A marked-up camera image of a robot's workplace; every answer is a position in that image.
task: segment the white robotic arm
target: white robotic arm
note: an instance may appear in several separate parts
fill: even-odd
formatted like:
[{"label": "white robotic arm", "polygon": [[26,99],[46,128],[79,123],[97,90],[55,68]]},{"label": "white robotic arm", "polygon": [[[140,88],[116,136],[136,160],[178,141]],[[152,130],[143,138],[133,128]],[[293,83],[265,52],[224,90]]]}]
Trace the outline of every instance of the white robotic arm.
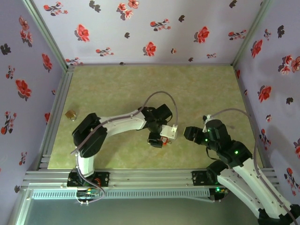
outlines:
[{"label": "white robotic arm", "polygon": [[292,205],[280,195],[259,168],[257,172],[246,146],[232,140],[220,120],[210,116],[203,119],[204,129],[187,127],[184,136],[216,151],[220,157],[221,160],[207,167],[210,180],[224,185],[239,197],[255,214],[260,225],[289,225],[293,222],[291,215],[294,218],[300,216],[300,206]]},{"label": "white robotic arm", "polygon": [[154,147],[162,147],[167,141],[175,140],[177,125],[172,127],[167,125],[166,119],[170,116],[172,113],[165,104],[157,109],[145,107],[140,112],[134,110],[113,117],[99,118],[95,113],[89,114],[72,133],[74,144],[80,146],[92,130],[97,129],[79,149],[78,166],[83,177],[87,178],[94,174],[95,155],[100,151],[104,141],[112,135],[147,128],[150,131],[148,143]]}]

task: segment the brass nut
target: brass nut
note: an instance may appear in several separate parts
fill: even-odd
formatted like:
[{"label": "brass nut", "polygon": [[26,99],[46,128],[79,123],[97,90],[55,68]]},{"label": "brass nut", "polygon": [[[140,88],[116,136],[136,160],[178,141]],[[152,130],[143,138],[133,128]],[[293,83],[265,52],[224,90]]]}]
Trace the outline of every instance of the brass nut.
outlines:
[{"label": "brass nut", "polygon": [[67,111],[65,116],[72,121],[74,121],[77,118],[75,111],[72,109]]}]

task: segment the silver panel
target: silver panel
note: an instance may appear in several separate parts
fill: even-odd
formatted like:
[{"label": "silver panel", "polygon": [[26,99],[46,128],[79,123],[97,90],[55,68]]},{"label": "silver panel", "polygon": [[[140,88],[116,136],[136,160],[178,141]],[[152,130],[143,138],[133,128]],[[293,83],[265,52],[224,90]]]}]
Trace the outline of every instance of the silver panel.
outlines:
[{"label": "silver panel", "polygon": [[[98,170],[110,173],[109,187],[105,189],[155,189],[155,188],[199,188],[193,186],[192,171],[197,169],[133,169],[133,170]],[[263,168],[263,173],[275,186],[279,182],[272,168]],[[67,188],[70,170],[28,171],[22,188],[57,189]]]}]

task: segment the cable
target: cable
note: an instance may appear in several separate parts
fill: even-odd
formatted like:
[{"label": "cable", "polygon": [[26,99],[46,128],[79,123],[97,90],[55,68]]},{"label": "cable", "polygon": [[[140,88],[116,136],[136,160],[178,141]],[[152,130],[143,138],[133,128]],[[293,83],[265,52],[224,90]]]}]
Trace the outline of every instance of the cable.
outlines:
[{"label": "cable", "polygon": [[208,158],[210,158],[210,159],[212,159],[212,160],[218,160],[218,159],[216,159],[216,158],[213,158],[213,157],[210,157],[210,156],[209,156],[209,154],[208,154],[208,148],[207,148],[207,147],[206,147],[205,150],[206,150],[206,155],[208,156]]},{"label": "cable", "polygon": [[[221,110],[215,114],[213,114],[211,117],[215,117],[223,112],[226,112],[226,111],[238,111],[244,115],[246,115],[249,120],[252,122],[252,119],[251,117],[243,110],[241,109],[236,109],[236,108],[228,108],[228,109],[224,109],[224,110]],[[258,177],[260,178],[260,180],[262,181],[262,183],[267,187],[267,189],[272,193],[272,195],[276,198],[276,200],[279,202],[280,205],[282,205],[282,207],[286,210],[286,212],[290,215],[290,217],[292,218],[293,222],[295,223],[295,225],[298,225],[295,217],[293,216],[293,214],[289,211],[289,209],[284,205],[284,203],[280,200],[280,198],[274,193],[274,191],[271,189],[271,187],[267,184],[267,182],[264,180],[264,178],[262,176],[260,176],[260,172],[258,170],[258,166],[257,166],[257,160],[256,160],[256,147],[257,147],[257,133],[256,131],[254,131],[255,133],[255,143],[254,143],[254,151],[253,151],[253,158],[254,158],[254,168],[255,168],[255,171],[258,175]]]},{"label": "cable", "polygon": [[103,195],[102,195],[101,197],[99,197],[99,198],[97,198],[97,199],[90,200],[90,201],[87,201],[87,200],[86,200],[86,202],[84,202],[84,201],[79,201],[78,198],[76,198],[76,200],[77,200],[80,204],[85,204],[85,205],[87,205],[87,204],[89,204],[89,203],[93,203],[93,202],[96,202],[96,201],[98,201],[98,200],[100,200],[100,199],[103,199],[103,198],[105,197],[105,191],[103,190],[102,187],[100,187],[99,185],[97,185],[97,184],[95,184],[95,183],[89,181],[88,179],[86,179],[86,178],[83,176],[83,174],[81,173],[81,171],[80,171],[80,169],[79,169],[78,154],[79,154],[79,153],[77,152],[77,153],[75,154],[75,156],[76,156],[76,168],[77,168],[77,171],[78,171],[79,176],[80,176],[85,182],[88,182],[89,184],[91,184],[92,186],[94,186],[94,187],[100,189],[100,190],[103,192]]},{"label": "cable", "polygon": [[96,127],[89,133],[89,135],[88,135],[88,136],[80,143],[80,145],[78,145],[78,147],[77,147],[74,151],[71,152],[71,155],[73,155],[76,151],[79,151],[79,149],[80,149],[80,148],[88,141],[88,139],[89,139],[89,138],[90,138],[90,137],[91,137],[91,136],[92,136],[92,135],[100,128],[100,127],[102,127],[102,126],[105,125],[106,123],[108,123],[108,122],[113,122],[113,121],[115,121],[115,120],[128,119],[128,118],[130,118],[130,117],[133,117],[133,116],[136,116],[137,114],[139,114],[139,113],[143,110],[143,108],[146,106],[146,104],[148,103],[149,99],[150,99],[152,96],[154,96],[154,95],[156,95],[156,94],[158,94],[158,93],[164,93],[164,94],[166,94],[166,95],[169,96],[169,97],[171,98],[171,100],[173,101],[173,104],[174,104],[175,110],[176,110],[176,121],[175,121],[175,125],[177,125],[177,124],[178,124],[178,110],[177,110],[177,105],[176,105],[176,103],[175,103],[174,98],[173,98],[168,92],[166,92],[166,91],[163,91],[163,90],[156,91],[156,92],[152,93],[152,94],[146,99],[144,105],[143,105],[137,112],[133,113],[132,115],[119,116],[119,117],[116,117],[116,118],[112,118],[112,119],[106,120],[106,121],[102,122],[101,124],[99,124],[98,126],[96,126]]}]

